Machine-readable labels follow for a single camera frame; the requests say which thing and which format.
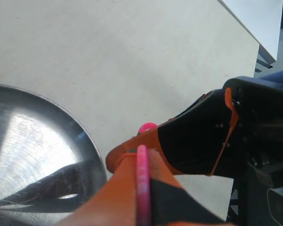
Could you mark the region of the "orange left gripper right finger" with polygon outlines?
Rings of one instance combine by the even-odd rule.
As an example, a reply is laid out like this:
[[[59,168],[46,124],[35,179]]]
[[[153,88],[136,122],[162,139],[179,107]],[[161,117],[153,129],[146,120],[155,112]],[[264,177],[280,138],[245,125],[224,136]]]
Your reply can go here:
[[[203,207],[181,186],[160,154],[150,149],[151,224],[153,226],[230,226]]]

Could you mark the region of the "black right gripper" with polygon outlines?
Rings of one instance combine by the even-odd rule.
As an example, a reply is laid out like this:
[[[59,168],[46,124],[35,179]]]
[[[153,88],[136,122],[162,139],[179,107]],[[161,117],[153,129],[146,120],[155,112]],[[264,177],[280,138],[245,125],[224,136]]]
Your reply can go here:
[[[228,80],[178,116],[112,149],[108,171],[139,145],[158,151],[175,175],[236,178],[250,166],[262,184],[283,187],[283,75]]]

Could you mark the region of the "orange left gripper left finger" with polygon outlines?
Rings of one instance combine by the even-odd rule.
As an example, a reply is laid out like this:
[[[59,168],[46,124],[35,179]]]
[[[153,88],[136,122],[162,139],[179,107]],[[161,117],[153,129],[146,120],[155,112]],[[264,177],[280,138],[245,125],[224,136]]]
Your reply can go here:
[[[139,208],[141,146],[126,152],[114,175],[88,202],[59,226],[136,226]]]

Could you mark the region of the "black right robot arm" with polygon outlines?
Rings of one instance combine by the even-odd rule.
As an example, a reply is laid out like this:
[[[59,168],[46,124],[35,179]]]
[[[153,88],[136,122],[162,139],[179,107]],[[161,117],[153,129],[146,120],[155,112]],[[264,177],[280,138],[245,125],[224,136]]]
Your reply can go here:
[[[283,71],[227,80],[176,117],[112,149],[107,170],[114,172],[121,156],[139,145],[157,150],[175,175],[236,179],[251,166],[267,186],[283,186]]]

